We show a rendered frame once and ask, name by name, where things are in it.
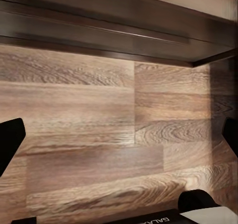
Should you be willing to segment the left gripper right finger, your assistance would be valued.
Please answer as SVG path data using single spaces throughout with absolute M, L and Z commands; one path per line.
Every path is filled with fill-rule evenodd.
M 222 135 L 238 158 L 238 119 L 227 118 Z

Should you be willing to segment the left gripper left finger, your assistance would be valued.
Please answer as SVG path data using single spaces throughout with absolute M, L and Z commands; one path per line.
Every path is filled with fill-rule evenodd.
M 26 136 L 22 118 L 0 123 L 0 177 Z

